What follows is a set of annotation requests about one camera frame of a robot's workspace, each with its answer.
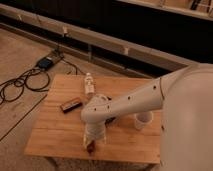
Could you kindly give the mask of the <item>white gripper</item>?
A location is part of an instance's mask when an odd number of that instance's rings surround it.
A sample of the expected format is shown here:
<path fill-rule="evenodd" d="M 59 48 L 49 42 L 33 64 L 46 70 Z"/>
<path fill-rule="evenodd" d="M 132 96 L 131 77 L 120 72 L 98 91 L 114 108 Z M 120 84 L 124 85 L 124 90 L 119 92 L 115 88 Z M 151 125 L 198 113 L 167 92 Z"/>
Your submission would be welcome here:
<path fill-rule="evenodd" d="M 98 140 L 99 146 L 105 146 L 107 144 L 106 126 L 104 122 L 85 125 L 83 147 L 86 149 L 91 141 L 96 140 Z"/>

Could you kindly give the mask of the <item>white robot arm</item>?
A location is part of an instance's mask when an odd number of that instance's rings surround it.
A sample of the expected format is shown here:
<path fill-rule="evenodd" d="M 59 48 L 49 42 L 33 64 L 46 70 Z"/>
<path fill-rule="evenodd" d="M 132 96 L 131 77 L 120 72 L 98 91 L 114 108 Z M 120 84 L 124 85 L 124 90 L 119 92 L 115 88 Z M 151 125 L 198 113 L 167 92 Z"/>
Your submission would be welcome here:
<path fill-rule="evenodd" d="M 213 64 L 179 69 L 110 101 L 97 95 L 81 118 L 96 138 L 108 118 L 157 110 L 160 171 L 213 171 Z"/>

